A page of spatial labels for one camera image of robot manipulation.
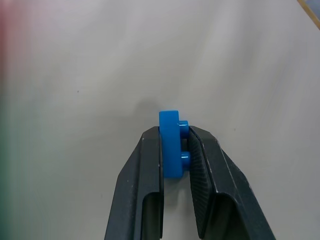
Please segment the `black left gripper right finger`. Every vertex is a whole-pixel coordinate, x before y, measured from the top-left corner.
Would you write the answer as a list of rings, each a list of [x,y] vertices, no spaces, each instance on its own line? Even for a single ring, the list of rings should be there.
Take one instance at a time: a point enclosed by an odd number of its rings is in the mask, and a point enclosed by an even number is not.
[[[202,240],[273,240],[275,236],[242,171],[208,131],[190,126],[190,188]]]

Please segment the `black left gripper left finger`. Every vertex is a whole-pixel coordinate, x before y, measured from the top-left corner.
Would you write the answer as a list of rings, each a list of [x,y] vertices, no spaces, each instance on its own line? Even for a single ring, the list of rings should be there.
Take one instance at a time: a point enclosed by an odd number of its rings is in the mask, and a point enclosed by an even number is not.
[[[163,218],[162,142],[154,126],[142,134],[117,177],[104,238],[160,240]]]

